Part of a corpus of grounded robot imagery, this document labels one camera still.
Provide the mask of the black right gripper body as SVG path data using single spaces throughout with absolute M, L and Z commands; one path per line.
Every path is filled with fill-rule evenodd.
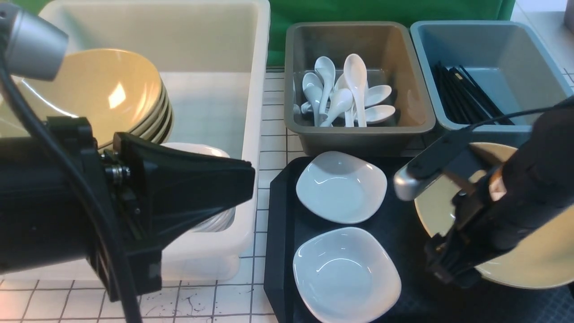
M 481 279 L 476 266 L 505 253 L 505 249 L 494 246 L 494 221 L 487 214 L 494 206 L 489 180 L 501 165 L 488 151 L 464 148 L 439 168 L 441 175 L 460 188 L 451 199 L 453 225 L 445 236 L 431 237 L 424 248 L 426 269 L 444 284 L 471 287 Z

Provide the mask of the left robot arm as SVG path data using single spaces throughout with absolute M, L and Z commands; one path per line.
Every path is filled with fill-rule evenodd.
M 1 273 L 78 259 L 111 302 L 162 289 L 162 251 L 253 197 L 246 160 L 187 153 L 121 131 L 98 152 L 87 118 L 31 110 L 12 76 L 55 79 L 68 35 L 1 4 L 1 95 L 28 131 L 1 139 Z

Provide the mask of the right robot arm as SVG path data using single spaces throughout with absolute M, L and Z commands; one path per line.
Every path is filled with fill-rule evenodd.
M 476 266 L 506 255 L 573 204 L 573 98 L 490 122 L 538 114 L 529 139 L 502 161 L 472 144 L 485 122 L 451 131 L 396 172 L 396 196 L 413 201 L 444 175 L 459 186 L 454 223 L 430 238 L 426 269 L 444 284 L 469 288 Z

